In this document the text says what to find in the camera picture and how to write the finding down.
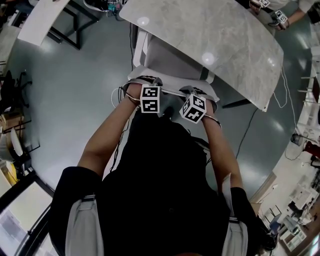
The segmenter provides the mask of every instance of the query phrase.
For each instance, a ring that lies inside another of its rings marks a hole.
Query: sleeve
[[[57,253],[65,255],[66,233],[72,205],[95,193],[102,179],[94,171],[83,167],[64,169],[53,195],[48,229]]]
[[[260,236],[257,216],[252,208],[246,192],[240,187],[231,188],[232,207],[234,215],[243,222],[248,231],[247,256],[254,256],[260,248]]]
[[[315,3],[315,0],[299,0],[299,8],[306,14],[311,6]]]

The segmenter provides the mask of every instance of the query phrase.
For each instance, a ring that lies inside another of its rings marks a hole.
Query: floor
[[[293,5],[287,6],[284,11],[289,14],[293,8]],[[62,13],[54,25],[62,32],[71,26],[72,19],[66,13]],[[297,120],[303,106],[303,96],[297,89],[308,86],[300,77],[309,76],[311,70],[310,34],[310,22],[306,17],[275,36],[284,51],[283,66]],[[27,140],[34,147],[40,143],[41,148],[31,153],[32,165],[52,188],[56,187],[65,167],[78,163],[88,139],[113,110],[111,92],[127,80],[130,61],[129,23],[104,15],[84,31],[80,51],[65,42],[57,44],[48,37],[40,47],[19,40],[15,43],[8,68],[15,77],[26,70],[33,81],[26,92],[32,118]],[[221,98],[216,116],[236,154],[256,108],[249,104],[222,109],[221,105],[242,97],[218,77],[212,86]],[[286,92],[282,78],[275,94],[283,104]],[[189,129],[193,136],[207,140],[201,124],[193,125],[182,119],[176,122]],[[294,127],[289,99],[280,109],[272,97],[267,112],[258,110],[255,113],[238,155],[248,197],[257,191],[277,164]],[[206,177],[214,188],[210,164]]]

